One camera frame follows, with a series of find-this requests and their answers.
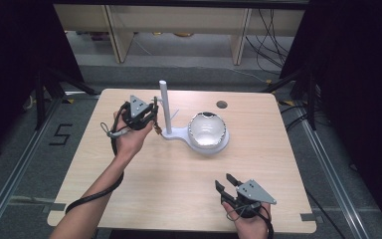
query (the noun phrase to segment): human hand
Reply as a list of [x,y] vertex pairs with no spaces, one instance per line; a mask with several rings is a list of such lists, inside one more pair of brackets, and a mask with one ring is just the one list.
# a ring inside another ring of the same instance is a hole
[[[266,239],[268,238],[268,225],[259,216],[252,218],[243,218],[235,211],[235,209],[227,202],[222,203],[225,211],[228,213],[229,217],[234,221],[235,227],[237,228],[237,233],[240,239]],[[263,202],[262,206],[266,208],[260,208],[260,213],[269,218],[271,205],[269,203]]]
[[[118,112],[113,113],[113,118],[115,119]],[[116,139],[116,148],[117,154],[126,156],[126,158],[133,158],[142,148],[144,144],[144,140],[147,135],[151,132],[153,128],[154,121],[151,120],[147,126],[141,130],[131,130],[126,134],[118,137]],[[119,117],[119,121],[116,126],[116,130],[120,130],[121,128],[126,127],[126,123],[122,120],[122,117]]]

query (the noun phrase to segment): white stand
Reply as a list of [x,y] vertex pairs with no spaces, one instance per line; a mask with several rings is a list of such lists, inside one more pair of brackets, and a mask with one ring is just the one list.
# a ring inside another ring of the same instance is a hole
[[188,144],[193,150],[200,152],[202,154],[214,154],[220,152],[229,142],[229,132],[226,129],[225,137],[223,140],[216,146],[212,148],[202,148],[197,147],[191,142],[191,139],[188,134],[188,126],[185,127],[172,127],[171,126],[171,118],[169,112],[169,100],[167,97],[167,86],[165,81],[159,81],[160,91],[162,95],[162,105],[163,112],[165,116],[166,128],[162,130],[162,136],[167,140],[179,139]]

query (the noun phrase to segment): forearm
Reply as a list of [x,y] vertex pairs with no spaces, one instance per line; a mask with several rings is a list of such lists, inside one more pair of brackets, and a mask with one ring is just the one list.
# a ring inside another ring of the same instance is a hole
[[[120,178],[131,159],[131,156],[122,155],[115,158],[83,197],[101,192],[112,186]],[[91,238],[110,196],[111,193],[73,208],[55,228],[51,238]]]

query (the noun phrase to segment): white vertical pole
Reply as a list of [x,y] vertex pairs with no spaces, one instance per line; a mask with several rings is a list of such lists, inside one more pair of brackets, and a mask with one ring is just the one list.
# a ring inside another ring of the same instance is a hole
[[170,121],[169,100],[167,98],[167,85],[165,81],[159,81],[159,85],[160,85],[160,92],[162,94],[162,105],[163,105],[163,112],[165,116],[166,132],[167,134],[171,134],[172,125]]

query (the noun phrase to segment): white bowl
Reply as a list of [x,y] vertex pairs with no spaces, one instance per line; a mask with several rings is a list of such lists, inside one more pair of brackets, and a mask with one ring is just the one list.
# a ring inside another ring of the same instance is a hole
[[225,138],[226,125],[213,113],[199,113],[188,123],[188,136],[196,147],[214,148]]

